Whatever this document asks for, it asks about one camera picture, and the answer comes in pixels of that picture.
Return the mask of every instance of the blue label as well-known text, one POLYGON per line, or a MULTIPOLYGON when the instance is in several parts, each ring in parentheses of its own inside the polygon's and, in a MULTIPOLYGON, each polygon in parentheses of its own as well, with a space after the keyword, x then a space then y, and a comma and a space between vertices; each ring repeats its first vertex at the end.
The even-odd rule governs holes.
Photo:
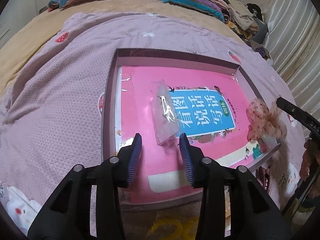
POLYGON ((229 105, 216 90, 175 90, 169 94, 180 134, 193 137, 235 128, 229 105))

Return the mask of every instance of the white wardrobe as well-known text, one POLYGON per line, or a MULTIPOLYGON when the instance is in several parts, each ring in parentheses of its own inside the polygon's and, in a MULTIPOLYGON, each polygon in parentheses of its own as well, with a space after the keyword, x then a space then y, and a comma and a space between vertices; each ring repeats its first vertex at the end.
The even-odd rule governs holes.
POLYGON ((48 5, 50 0, 9 0, 0 15, 0 48, 48 5))

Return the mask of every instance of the white curtain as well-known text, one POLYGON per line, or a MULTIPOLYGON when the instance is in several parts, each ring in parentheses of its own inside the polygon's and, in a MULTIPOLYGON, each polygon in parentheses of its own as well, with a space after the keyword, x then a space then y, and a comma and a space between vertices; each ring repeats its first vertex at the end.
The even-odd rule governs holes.
MULTIPOLYGON (((263 45, 298 107, 320 120, 320 16, 310 0, 270 0, 263 45)), ((304 129, 307 137, 309 131, 304 129)))

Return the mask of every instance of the strawberry pattern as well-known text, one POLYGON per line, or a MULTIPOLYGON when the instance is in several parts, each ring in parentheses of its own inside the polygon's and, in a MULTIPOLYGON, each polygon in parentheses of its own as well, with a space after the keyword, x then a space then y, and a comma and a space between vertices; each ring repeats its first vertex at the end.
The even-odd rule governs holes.
POLYGON ((55 41, 56 42, 63 42, 66 38, 68 38, 69 32, 64 33, 61 35, 59 38, 57 38, 55 41))
POLYGON ((234 55, 231 51, 228 51, 228 54, 230 57, 232 57, 235 61, 239 62, 241 64, 241 61, 239 60, 239 58, 234 55))
POLYGON ((102 109, 103 109, 103 100, 104 100, 104 92, 100 94, 99 100, 98 100, 98 109, 101 115, 102 115, 102 109))

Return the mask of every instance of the printed bird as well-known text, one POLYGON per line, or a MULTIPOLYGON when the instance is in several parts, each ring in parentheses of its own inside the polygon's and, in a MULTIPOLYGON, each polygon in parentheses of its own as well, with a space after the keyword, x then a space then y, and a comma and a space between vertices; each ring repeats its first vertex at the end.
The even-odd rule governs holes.
POLYGON ((215 90, 220 94, 220 95, 223 95, 222 92, 220 91, 220 88, 217 87, 217 86, 214 86, 215 90))
POLYGON ((172 92, 172 93, 174 93, 174 87, 172 88, 172 87, 170 87, 170 86, 168 86, 169 88, 170 88, 170 90, 169 90, 169 92, 172 92))
POLYGON ((249 149, 247 147, 245 147, 245 157, 244 159, 247 160, 249 158, 249 149))

